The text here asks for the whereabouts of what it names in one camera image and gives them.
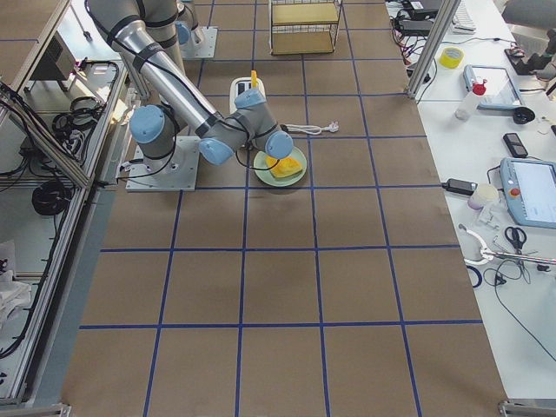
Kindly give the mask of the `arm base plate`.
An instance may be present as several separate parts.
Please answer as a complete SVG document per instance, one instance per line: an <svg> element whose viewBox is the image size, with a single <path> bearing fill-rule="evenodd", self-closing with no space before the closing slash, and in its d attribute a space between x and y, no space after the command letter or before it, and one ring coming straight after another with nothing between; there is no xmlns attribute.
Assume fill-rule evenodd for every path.
<svg viewBox="0 0 556 417"><path fill-rule="evenodd" d="M218 28L215 26L200 26L204 35L204 42L199 46L195 47L191 44L180 45L179 48L183 59L187 60L198 60L198 59L209 59L213 58L215 55L216 40L218 34Z"/></svg>
<svg viewBox="0 0 556 417"><path fill-rule="evenodd" d="M199 163L200 139L197 136L178 136L172 158L160 161L142 160L132 164L125 188L128 192L195 191ZM143 159L136 148L135 158Z"/></svg>

